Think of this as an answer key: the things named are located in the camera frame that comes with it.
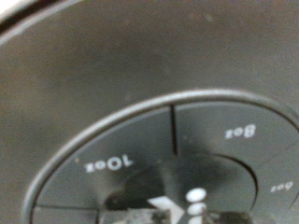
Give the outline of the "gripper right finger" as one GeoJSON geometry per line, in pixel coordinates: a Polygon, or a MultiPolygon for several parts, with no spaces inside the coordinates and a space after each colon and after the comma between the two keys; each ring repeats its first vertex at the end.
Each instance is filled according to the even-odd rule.
{"type": "Polygon", "coordinates": [[[206,212],[203,224],[252,224],[252,218],[244,212],[206,212]]]}

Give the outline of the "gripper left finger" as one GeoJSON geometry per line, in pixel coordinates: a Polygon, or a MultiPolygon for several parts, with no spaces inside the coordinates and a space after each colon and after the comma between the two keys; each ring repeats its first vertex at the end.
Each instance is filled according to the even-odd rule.
{"type": "Polygon", "coordinates": [[[171,224],[169,210],[128,209],[103,212],[99,224],[171,224]]]}

